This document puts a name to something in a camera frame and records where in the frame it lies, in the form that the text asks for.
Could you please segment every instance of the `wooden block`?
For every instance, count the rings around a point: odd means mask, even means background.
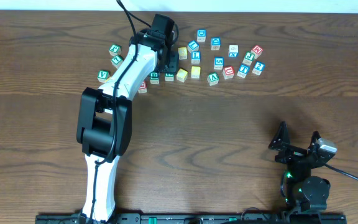
[[[191,67],[191,78],[200,78],[200,74],[201,74],[201,67],[199,66]]]
[[[246,56],[244,56],[242,63],[246,65],[251,65],[254,59],[255,59],[255,54],[251,52],[247,52]]]
[[[224,67],[222,74],[223,74],[224,79],[233,78],[234,77],[234,68],[233,68],[233,66]]]
[[[99,75],[98,75],[99,82],[104,83],[108,78],[110,78],[110,73],[108,71],[105,70],[99,71]]]
[[[160,75],[157,72],[150,73],[150,83],[160,84]]]
[[[147,93],[146,81],[143,81],[140,88],[137,90],[138,93]]]
[[[186,47],[179,47],[179,60],[186,60],[187,59],[187,49]]]
[[[252,73],[255,75],[260,75],[264,69],[265,69],[264,63],[256,62],[254,69],[252,69]]]
[[[117,55],[111,59],[111,63],[116,69],[118,69],[121,66],[122,62],[123,59],[120,55]]]
[[[211,38],[211,50],[219,50],[221,48],[221,39],[219,37]]]
[[[238,57],[238,56],[239,56],[239,46],[229,45],[229,57]]]
[[[199,48],[200,46],[195,40],[190,41],[189,44],[187,45],[187,50],[190,53],[198,51]]]
[[[192,52],[191,63],[200,63],[200,61],[201,61],[201,52]]]
[[[258,59],[259,56],[262,55],[263,51],[264,50],[261,47],[259,47],[258,45],[255,45],[255,47],[251,50],[251,53],[253,53],[255,55],[255,59]]]
[[[177,73],[177,80],[181,81],[181,82],[185,82],[187,79],[187,71],[184,69],[179,69],[178,73]]]
[[[172,74],[172,73],[166,73],[165,74],[165,81],[166,82],[173,82],[174,79],[175,79],[174,74]]]
[[[237,76],[241,78],[245,78],[248,74],[249,67],[247,65],[241,64],[239,71],[237,72]]]
[[[111,56],[117,56],[121,54],[121,47],[119,45],[113,44],[109,49]]]
[[[206,29],[199,29],[197,31],[197,42],[205,42],[206,40]]]
[[[218,74],[216,72],[210,73],[208,75],[207,81],[210,86],[218,84],[218,82],[219,82]]]
[[[224,59],[222,57],[215,57],[214,60],[214,69],[215,70],[222,70],[224,64]]]

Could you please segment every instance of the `toy block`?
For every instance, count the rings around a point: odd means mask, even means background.
[[[259,47],[258,45],[255,45],[255,47],[251,50],[251,53],[253,53],[255,55],[255,59],[258,59],[259,56],[262,55],[263,51],[264,50],[261,47]]]
[[[143,81],[140,85],[139,89],[137,90],[138,93],[147,93],[147,85],[146,81]]]
[[[201,67],[199,66],[191,67],[191,78],[200,78],[200,74],[201,74]]]
[[[245,78],[248,74],[249,67],[247,65],[241,64],[239,71],[237,72],[237,76],[241,78]]]
[[[206,39],[206,30],[200,29],[197,31],[197,42],[205,42]]]
[[[201,52],[192,52],[191,63],[200,63],[200,61],[201,61]]]
[[[150,84],[160,84],[160,75],[157,72],[150,73]]]
[[[216,57],[214,60],[214,69],[215,70],[222,70],[223,68],[224,59],[222,57]]]
[[[108,78],[110,78],[110,73],[105,70],[100,70],[98,75],[99,82],[105,82]]]
[[[110,55],[111,56],[117,56],[117,55],[120,55],[121,54],[121,47],[119,45],[116,45],[116,44],[113,44],[111,47],[110,47]]]
[[[247,52],[246,56],[244,56],[242,63],[246,65],[251,65],[254,59],[255,59],[255,55],[251,52]]]
[[[174,74],[172,74],[172,73],[166,73],[165,74],[165,81],[166,82],[173,82],[174,79],[175,79]]]
[[[234,68],[233,66],[227,66],[223,68],[223,78],[229,79],[234,77]]]
[[[252,73],[255,75],[260,75],[265,68],[265,64],[262,62],[256,62],[254,69],[252,69]]]
[[[211,74],[208,75],[207,81],[209,83],[209,85],[216,85],[219,82],[219,77],[218,74],[216,72],[213,72]]]
[[[187,49],[186,47],[179,47],[179,60],[186,60],[187,59]]]
[[[229,45],[229,57],[237,57],[239,55],[238,45]]]
[[[181,81],[181,82],[185,82],[187,79],[187,71],[184,69],[179,69],[178,73],[177,73],[177,80]]]
[[[190,41],[189,44],[187,45],[187,50],[190,53],[198,51],[199,48],[200,46],[195,40]]]
[[[111,59],[111,63],[116,69],[118,69],[121,66],[122,62],[123,60],[120,55],[117,55]]]
[[[211,50],[219,50],[221,48],[221,39],[219,37],[211,38]]]

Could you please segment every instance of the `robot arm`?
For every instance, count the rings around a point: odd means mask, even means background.
[[[78,117],[77,141],[82,144],[88,166],[88,187],[86,202],[80,216],[80,223],[90,218],[106,222],[114,213],[114,183],[117,163],[131,140],[132,134],[132,100],[141,83],[157,66],[162,72],[176,73],[178,54],[171,52],[174,22],[166,16],[156,14],[152,26],[147,32],[139,32],[131,39],[131,46],[125,61],[113,77],[98,90],[87,88],[81,96]],[[135,57],[135,45],[138,47],[136,60],[123,74]],[[114,86],[116,99],[113,98]],[[111,113],[116,107],[117,133],[114,139],[114,120],[97,117],[96,113]],[[95,162],[106,163],[95,166]]]

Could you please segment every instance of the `black bracket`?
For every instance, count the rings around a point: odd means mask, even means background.
[[[117,143],[111,156],[107,157],[112,146],[114,128],[113,120],[109,121],[96,116],[104,110],[112,110],[116,104]],[[132,101],[104,94],[102,90],[86,88],[81,96],[78,115],[77,142],[82,144],[82,152],[95,154],[112,162],[116,156],[122,156],[128,148],[132,136]]]

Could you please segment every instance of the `green block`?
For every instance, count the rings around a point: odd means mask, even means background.
[[[115,65],[117,65],[118,63],[120,63],[120,62],[122,61],[122,58],[121,58],[119,55],[117,55],[117,56],[113,57],[113,58],[111,59],[111,61],[112,61]]]
[[[110,47],[110,51],[111,51],[111,52],[114,52],[114,53],[117,53],[120,48],[121,48],[121,47],[120,47],[119,45],[113,44],[113,45]]]
[[[100,70],[99,71],[99,75],[98,75],[98,79],[102,79],[102,80],[106,80],[109,78],[109,72],[105,71],[105,70]]]
[[[150,73],[150,77],[151,77],[151,78],[158,78],[159,75],[158,75],[157,72],[152,72],[152,73]]]
[[[218,74],[216,72],[209,74],[208,78],[211,82],[219,80]]]
[[[149,218],[149,224],[157,224],[157,218]]]
[[[254,60],[254,58],[255,58],[255,55],[253,54],[253,53],[251,53],[251,52],[247,52],[246,53],[246,56],[244,57],[245,59],[247,59],[247,60]]]

